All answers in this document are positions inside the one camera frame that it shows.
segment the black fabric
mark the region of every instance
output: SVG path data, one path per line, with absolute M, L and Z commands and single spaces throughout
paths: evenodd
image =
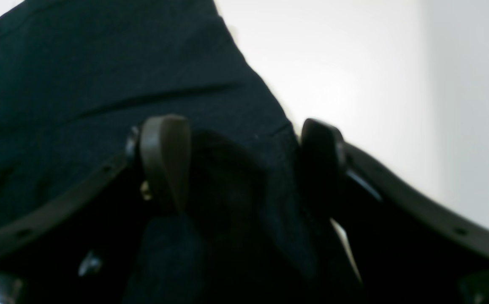
M 149 224 L 124 302 L 211 302 L 227 295 L 220 290 L 261 299 L 262 289 L 250 286 L 270 288 L 274 296 L 283 285 L 283 298 L 304 299 L 319 270 L 301 216 L 293 128 L 212 0 L 26 0 L 0 18 L 0 225 L 59 195 L 122 149 L 130 126 L 169 113 L 187 117 L 194 132 L 213 131 L 231 144 L 219 152 L 211 147 L 213 158 L 195 162 L 206 178 L 194 179 L 193 168 L 192 187 L 200 188 L 192 188 L 198 193 L 192 214 Z M 227 163 L 225 152 L 242 163 Z M 195 157 L 202 160 L 201 153 Z M 231 179 L 205 166 L 234 168 L 226 174 L 240 184 L 224 183 Z M 235 192 L 219 197 L 218 187 Z M 218 211 L 217 199 L 235 200 L 236 209 Z M 240 208 L 243 214 L 236 213 Z M 213 231 L 225 232 L 210 228 L 209 216 L 254 223 L 236 238 L 252 251 L 257 242 L 269 258 L 239 266 L 232 257 L 242 256 L 232 250 L 226 262 L 209 262 L 226 256 L 227 246 L 219 251 L 216 244 L 236 239 L 214 241 Z M 225 272 L 228 263 L 233 268 Z M 224 279 L 243 271 L 255 275 Z M 234 296 L 226 300 L 239 299 Z

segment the dark cloth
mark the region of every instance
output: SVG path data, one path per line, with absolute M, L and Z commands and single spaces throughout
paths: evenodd
M 211 302 L 231 292 L 236 298 L 225 299 L 232 302 L 239 295 L 306 300 L 320 271 L 301 215 L 293 128 L 212 0 L 26 0 L 0 18 L 0 225 L 123 149 L 132 125 L 169 113 L 225 144 L 194 156 L 192 214 L 148 225 L 123 301 Z M 225 152 L 242 164 L 228 163 Z M 217 188 L 232 186 L 209 168 L 234 168 L 242 184 L 217 196 Z M 217 199 L 229 209 L 194 209 Z M 245 227 L 230 233 L 202 220 L 231 214 Z M 220 231 L 226 237 L 217 238 Z M 216 249 L 233 248 L 227 242 L 236 239 L 268 259 L 248 258 L 244 267 L 235 249 Z M 237 258 L 217 262 L 224 252 Z M 225 279 L 243 273 L 248 279 Z

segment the dark fabric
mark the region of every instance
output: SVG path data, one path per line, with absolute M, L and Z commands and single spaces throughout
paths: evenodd
M 224 290 L 236 293 L 225 298 L 233 302 L 262 299 L 266 288 L 275 300 L 282 286 L 282 298 L 303 300 L 318 255 L 300 213 L 293 128 L 212 0 L 26 0 L 0 18 L 0 225 L 122 149 L 130 126 L 169 113 L 226 142 L 194 156 L 191 214 L 149 224 L 124 302 L 212 302 Z M 239 161 L 228 163 L 226 152 Z M 220 187 L 235 192 L 217 196 Z M 217 200 L 235 204 L 223 212 Z M 209 216 L 237 216 L 246 227 L 209 232 Z M 248 260 L 220 245 L 235 239 L 255 252 Z M 266 259 L 255 259 L 259 252 Z M 246 267 L 235 262 L 243 259 Z

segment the white background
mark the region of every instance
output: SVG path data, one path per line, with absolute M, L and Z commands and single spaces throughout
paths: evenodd
M 0 0 L 0 15 L 20 0 Z M 429 197 L 489 227 L 489 0 L 219 0 L 300 132 L 337 126 Z

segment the screw hole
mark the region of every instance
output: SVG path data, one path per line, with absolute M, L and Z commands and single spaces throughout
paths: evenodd
M 466 229 L 455 228 L 454 231 L 455 231 L 456 234 L 461 235 L 461 236 L 468 235 L 468 231 Z
M 19 239 L 22 239 L 23 237 L 27 237 L 29 236 L 33 231 L 30 230 L 30 229 L 22 229 L 20 231 L 18 231 L 15 236 Z

